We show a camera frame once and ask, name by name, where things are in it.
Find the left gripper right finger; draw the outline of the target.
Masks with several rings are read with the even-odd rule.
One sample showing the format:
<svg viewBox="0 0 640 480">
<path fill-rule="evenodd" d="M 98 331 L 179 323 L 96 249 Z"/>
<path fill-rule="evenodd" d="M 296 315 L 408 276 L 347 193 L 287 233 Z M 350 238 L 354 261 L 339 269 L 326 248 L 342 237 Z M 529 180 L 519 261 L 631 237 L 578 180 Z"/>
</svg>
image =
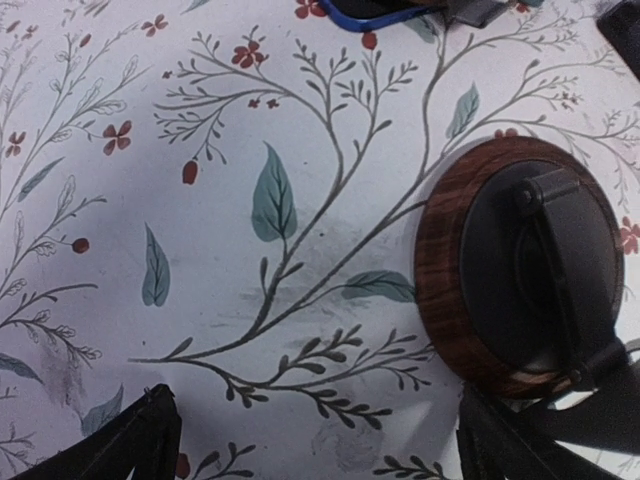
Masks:
<svg viewBox="0 0 640 480">
<path fill-rule="evenodd" d="M 613 479 L 614 474 L 536 432 L 500 400 L 463 390 L 456 431 L 464 479 Z"/>
</svg>

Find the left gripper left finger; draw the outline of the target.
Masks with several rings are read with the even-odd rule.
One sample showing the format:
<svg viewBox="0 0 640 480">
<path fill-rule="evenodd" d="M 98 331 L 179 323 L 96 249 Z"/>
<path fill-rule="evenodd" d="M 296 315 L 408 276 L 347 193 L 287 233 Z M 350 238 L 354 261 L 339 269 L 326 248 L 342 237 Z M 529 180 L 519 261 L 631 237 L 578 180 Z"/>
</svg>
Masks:
<svg viewBox="0 0 640 480">
<path fill-rule="evenodd" d="M 180 439 L 174 394 L 157 384 L 96 433 L 16 478 L 173 479 Z"/>
</svg>

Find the black stand wooden base front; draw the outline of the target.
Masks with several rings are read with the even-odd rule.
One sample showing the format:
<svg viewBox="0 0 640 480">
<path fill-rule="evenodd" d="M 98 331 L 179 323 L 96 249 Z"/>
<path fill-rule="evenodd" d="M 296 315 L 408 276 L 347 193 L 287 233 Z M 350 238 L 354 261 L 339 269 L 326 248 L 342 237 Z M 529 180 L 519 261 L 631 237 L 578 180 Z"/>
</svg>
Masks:
<svg viewBox="0 0 640 480">
<path fill-rule="evenodd" d="M 481 143 L 436 182 L 414 250 L 438 355 L 554 439 L 639 451 L 639 367 L 616 333 L 624 252 L 613 209 L 572 155 L 531 137 Z"/>
</svg>

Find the black folding phone stand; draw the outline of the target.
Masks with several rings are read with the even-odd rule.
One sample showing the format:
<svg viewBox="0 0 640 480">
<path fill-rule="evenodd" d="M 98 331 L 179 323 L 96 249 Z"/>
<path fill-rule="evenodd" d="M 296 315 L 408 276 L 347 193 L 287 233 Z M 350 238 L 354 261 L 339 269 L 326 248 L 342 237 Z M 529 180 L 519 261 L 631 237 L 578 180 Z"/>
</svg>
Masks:
<svg viewBox="0 0 640 480">
<path fill-rule="evenodd" d="M 639 2 L 621 1 L 599 16 L 600 33 L 639 78 Z"/>
</svg>

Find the blue phone under stand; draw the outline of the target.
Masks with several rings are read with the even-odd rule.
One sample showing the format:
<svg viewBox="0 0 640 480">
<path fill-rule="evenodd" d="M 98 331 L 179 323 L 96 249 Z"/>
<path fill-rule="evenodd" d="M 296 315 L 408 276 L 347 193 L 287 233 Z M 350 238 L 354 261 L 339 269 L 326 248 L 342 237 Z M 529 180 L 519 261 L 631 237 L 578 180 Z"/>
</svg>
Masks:
<svg viewBox="0 0 640 480">
<path fill-rule="evenodd" d="M 448 8 L 447 1 L 319 0 L 318 5 L 338 27 L 356 33 L 379 30 Z"/>
</svg>

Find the floral table mat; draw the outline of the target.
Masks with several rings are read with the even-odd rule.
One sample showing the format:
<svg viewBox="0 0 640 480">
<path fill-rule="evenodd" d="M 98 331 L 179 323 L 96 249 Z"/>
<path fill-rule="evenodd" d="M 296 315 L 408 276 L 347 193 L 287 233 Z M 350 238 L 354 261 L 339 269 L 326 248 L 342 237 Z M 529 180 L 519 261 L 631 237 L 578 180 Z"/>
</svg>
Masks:
<svg viewBox="0 0 640 480">
<path fill-rule="evenodd" d="M 353 33 L 316 1 L 1 5 L 1 475 L 158 383 L 187 479 L 457 479 L 422 199 L 510 135 L 595 176 L 639 336 L 639 85 L 598 1 Z"/>
</svg>

